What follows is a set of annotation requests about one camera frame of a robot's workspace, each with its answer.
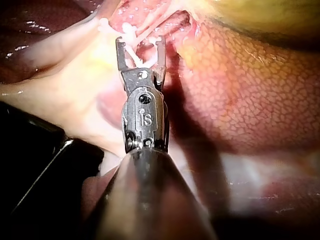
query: screw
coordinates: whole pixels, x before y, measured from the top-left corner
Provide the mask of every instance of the screw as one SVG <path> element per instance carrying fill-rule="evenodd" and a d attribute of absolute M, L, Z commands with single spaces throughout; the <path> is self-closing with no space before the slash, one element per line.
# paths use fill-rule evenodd
<path fill-rule="evenodd" d="M 138 73 L 139 80 L 146 79 L 148 77 L 148 72 L 146 70 L 140 71 Z"/>
<path fill-rule="evenodd" d="M 137 141 L 136 135 L 133 132 L 129 132 L 126 136 L 125 144 L 124 144 L 126 153 L 130 152 L 131 150 L 137 147 L 136 141 Z"/>
<path fill-rule="evenodd" d="M 139 97 L 139 102 L 142 104 L 149 104 L 151 103 L 151 97 L 147 94 L 143 94 Z"/>
<path fill-rule="evenodd" d="M 150 146 L 152 144 L 152 140 L 150 138 L 147 138 L 144 140 L 144 145 L 145 146 Z"/>

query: white fibrous tissue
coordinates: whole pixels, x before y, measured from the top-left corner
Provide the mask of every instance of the white fibrous tissue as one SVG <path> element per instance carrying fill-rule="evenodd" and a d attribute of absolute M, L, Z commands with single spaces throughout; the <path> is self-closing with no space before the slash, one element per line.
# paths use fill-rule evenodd
<path fill-rule="evenodd" d="M 129 22 L 124 22 L 122 24 L 123 33 L 121 33 L 116 31 L 109 25 L 109 21 L 107 18 L 101 18 L 99 22 L 100 22 L 100 26 L 98 27 L 98 30 L 100 32 L 106 33 L 106 34 L 113 33 L 122 37 L 122 40 L 125 42 L 125 50 L 129 56 L 125 60 L 128 67 L 151 68 L 153 65 L 157 63 L 158 61 L 157 51 L 150 59 L 148 59 L 145 62 L 143 62 L 143 60 L 137 56 L 136 52 L 137 52 L 138 46 L 133 45 L 133 43 L 136 42 L 136 39 L 137 39 L 136 26 L 132 26 Z M 157 40 L 158 39 L 156 37 L 148 38 L 149 43 L 151 43 L 156 49 L 157 49 L 157 45 L 156 45 Z"/>

